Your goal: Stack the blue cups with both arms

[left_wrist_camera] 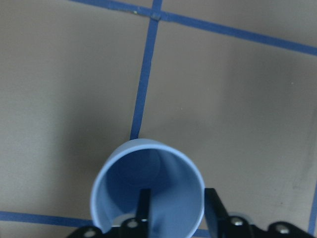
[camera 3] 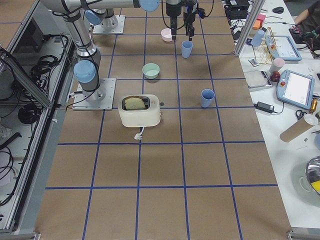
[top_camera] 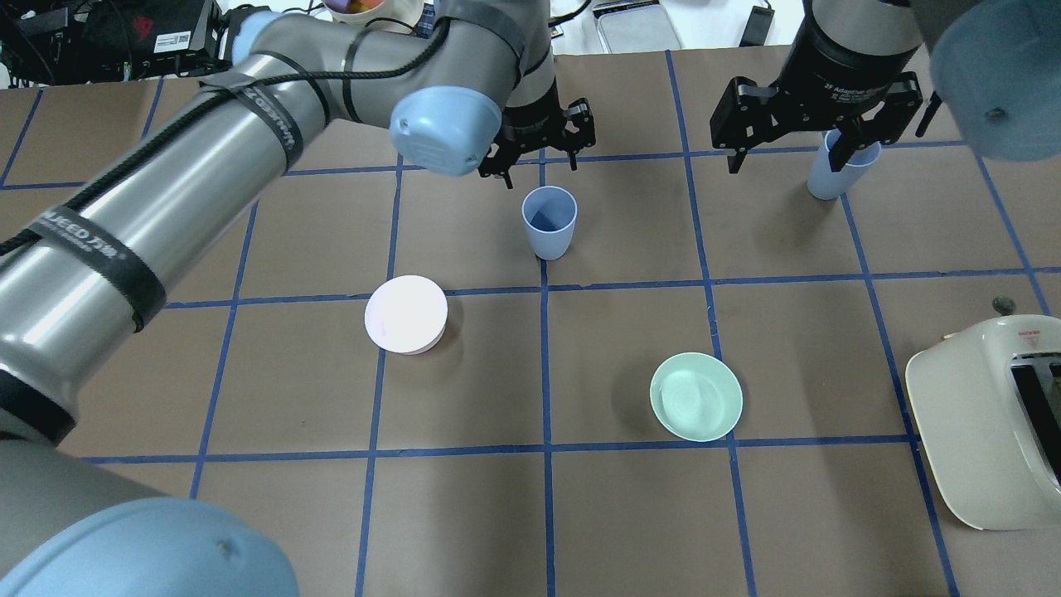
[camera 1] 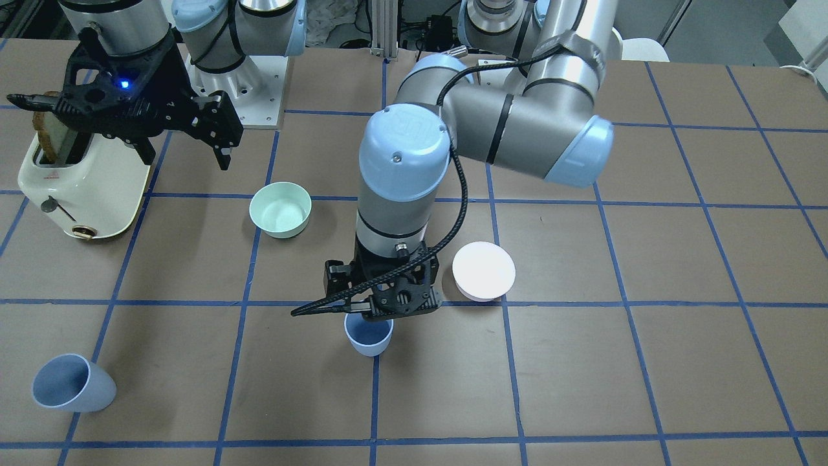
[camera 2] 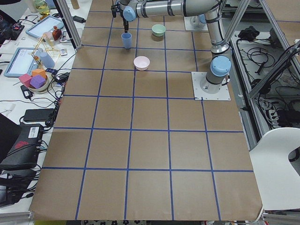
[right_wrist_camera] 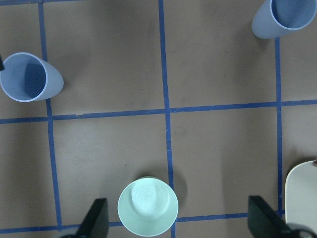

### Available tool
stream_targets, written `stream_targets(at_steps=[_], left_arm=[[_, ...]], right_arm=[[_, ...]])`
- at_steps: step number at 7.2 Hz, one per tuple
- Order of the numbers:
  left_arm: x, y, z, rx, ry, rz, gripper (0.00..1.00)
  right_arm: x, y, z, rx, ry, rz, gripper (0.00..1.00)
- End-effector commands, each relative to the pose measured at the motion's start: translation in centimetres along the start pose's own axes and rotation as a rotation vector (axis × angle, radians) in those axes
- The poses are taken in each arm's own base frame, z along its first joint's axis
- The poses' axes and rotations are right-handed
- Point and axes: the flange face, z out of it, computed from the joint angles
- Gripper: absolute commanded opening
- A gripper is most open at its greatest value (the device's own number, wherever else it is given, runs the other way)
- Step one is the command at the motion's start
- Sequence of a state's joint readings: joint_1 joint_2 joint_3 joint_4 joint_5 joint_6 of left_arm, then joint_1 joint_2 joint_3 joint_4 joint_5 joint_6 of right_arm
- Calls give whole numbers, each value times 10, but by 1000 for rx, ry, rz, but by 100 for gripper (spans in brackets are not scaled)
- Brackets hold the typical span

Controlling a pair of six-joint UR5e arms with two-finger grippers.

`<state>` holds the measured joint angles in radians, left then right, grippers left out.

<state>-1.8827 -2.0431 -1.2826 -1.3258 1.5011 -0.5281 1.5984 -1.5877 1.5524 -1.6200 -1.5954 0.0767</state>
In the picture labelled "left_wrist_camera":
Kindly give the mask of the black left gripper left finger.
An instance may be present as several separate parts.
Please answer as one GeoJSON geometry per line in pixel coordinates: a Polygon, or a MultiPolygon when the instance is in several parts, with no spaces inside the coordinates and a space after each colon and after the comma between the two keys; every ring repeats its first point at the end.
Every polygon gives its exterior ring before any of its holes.
{"type": "Polygon", "coordinates": [[[141,189],[136,210],[136,218],[141,221],[149,219],[151,209],[151,189],[141,189]]]}

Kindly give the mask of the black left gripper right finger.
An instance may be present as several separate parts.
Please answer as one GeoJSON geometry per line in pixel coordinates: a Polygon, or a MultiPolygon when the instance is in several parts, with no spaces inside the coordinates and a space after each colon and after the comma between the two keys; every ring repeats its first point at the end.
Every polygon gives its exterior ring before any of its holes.
{"type": "Polygon", "coordinates": [[[224,228],[229,217],[217,191],[205,188],[204,212],[209,233],[225,233],[224,228]]]}

